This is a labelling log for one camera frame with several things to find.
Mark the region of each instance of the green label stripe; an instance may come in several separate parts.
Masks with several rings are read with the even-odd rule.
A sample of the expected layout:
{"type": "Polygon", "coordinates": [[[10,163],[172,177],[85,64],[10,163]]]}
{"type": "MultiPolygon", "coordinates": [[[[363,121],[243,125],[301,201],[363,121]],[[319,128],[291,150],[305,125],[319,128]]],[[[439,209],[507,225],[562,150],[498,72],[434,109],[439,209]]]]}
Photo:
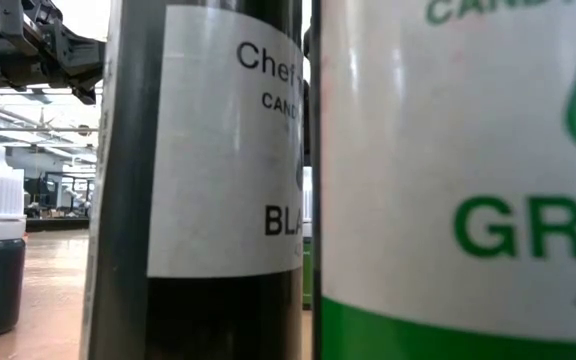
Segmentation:
{"type": "Polygon", "coordinates": [[[396,320],[323,299],[324,360],[576,360],[576,344],[483,335],[396,320]]]}

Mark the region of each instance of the bottle label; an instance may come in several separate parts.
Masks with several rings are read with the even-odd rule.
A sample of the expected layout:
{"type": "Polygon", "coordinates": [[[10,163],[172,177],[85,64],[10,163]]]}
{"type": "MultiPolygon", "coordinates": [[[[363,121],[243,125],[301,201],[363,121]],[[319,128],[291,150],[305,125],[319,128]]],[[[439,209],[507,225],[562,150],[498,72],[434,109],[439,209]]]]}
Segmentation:
{"type": "Polygon", "coordinates": [[[302,66],[262,21],[167,7],[148,276],[301,266],[302,66]]]}
{"type": "Polygon", "coordinates": [[[576,359],[576,1],[322,21],[324,359],[576,359]]]}

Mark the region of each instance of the machine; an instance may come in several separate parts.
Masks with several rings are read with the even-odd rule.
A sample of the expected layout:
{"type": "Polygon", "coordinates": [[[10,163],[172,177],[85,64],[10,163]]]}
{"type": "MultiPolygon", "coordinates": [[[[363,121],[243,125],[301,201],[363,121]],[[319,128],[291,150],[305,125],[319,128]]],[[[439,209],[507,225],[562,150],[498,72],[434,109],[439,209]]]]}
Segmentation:
{"type": "Polygon", "coordinates": [[[94,104],[104,50],[104,42],[70,31],[51,0],[0,0],[0,87],[68,87],[94,104]]]}

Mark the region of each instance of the green and white bottle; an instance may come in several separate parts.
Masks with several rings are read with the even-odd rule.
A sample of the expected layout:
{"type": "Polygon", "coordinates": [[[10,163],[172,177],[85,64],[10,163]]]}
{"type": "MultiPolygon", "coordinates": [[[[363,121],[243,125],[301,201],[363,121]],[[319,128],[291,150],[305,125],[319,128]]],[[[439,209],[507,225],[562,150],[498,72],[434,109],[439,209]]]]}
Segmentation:
{"type": "Polygon", "coordinates": [[[321,15],[322,359],[576,360],[576,0],[321,15]]]}

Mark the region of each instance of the brown floor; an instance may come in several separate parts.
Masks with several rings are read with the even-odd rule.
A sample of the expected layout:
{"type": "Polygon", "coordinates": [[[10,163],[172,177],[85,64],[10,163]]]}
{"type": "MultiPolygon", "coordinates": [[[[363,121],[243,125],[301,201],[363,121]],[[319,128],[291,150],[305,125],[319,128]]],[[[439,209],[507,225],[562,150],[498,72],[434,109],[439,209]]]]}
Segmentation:
{"type": "MultiPolygon", "coordinates": [[[[0,360],[76,360],[79,353],[87,233],[31,234],[21,314],[0,336],[0,360]]],[[[310,359],[310,312],[304,311],[302,359],[310,359]]]]}

